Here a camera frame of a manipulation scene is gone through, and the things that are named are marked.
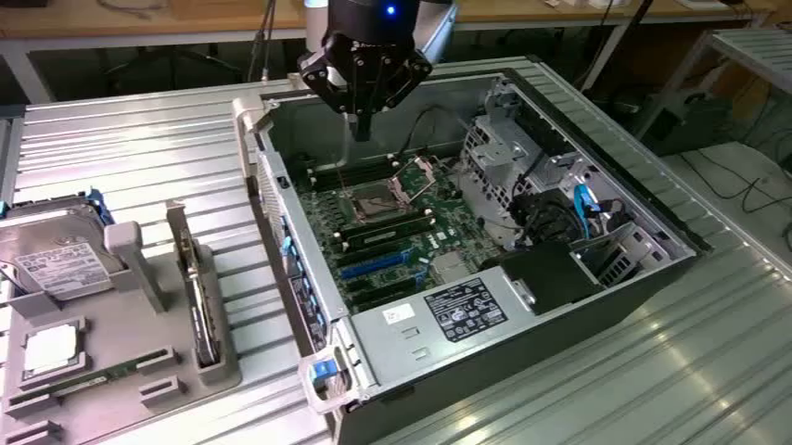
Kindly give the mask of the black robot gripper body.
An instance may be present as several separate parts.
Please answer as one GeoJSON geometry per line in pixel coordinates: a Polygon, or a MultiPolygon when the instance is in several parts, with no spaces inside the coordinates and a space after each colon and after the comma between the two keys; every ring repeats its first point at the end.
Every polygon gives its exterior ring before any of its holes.
{"type": "Polygon", "coordinates": [[[328,0],[328,23],[321,46],[335,35],[370,45],[414,50],[418,1],[328,0]]]}

